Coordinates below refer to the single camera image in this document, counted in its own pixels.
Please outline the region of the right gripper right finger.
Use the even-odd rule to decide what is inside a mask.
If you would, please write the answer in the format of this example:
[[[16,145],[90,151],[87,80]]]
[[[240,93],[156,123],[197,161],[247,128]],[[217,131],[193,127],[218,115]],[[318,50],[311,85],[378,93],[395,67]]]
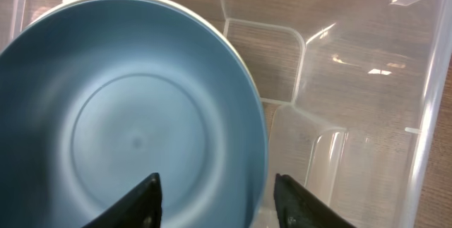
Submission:
[[[275,175],[273,198],[280,228],[355,228],[290,175]]]

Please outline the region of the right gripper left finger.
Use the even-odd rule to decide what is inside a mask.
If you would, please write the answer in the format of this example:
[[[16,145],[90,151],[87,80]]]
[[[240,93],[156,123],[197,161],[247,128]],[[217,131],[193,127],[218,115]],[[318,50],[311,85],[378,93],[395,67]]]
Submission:
[[[155,172],[83,228],[160,228],[162,186]]]

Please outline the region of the dark blue plate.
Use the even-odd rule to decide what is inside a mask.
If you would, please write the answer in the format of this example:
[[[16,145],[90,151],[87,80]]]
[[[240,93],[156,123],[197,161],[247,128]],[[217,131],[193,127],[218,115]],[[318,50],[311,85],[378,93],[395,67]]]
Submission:
[[[83,227],[156,172],[163,227],[250,227],[267,166],[242,67],[169,7],[85,2],[1,53],[2,227]]]

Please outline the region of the clear plastic storage container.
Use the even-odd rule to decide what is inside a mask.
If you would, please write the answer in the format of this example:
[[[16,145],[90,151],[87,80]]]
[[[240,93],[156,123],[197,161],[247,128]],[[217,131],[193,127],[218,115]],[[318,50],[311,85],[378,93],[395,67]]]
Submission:
[[[70,0],[1,0],[1,53]],[[268,136],[250,227],[287,174],[355,227],[412,227],[451,56],[451,0],[171,0],[246,63]]]

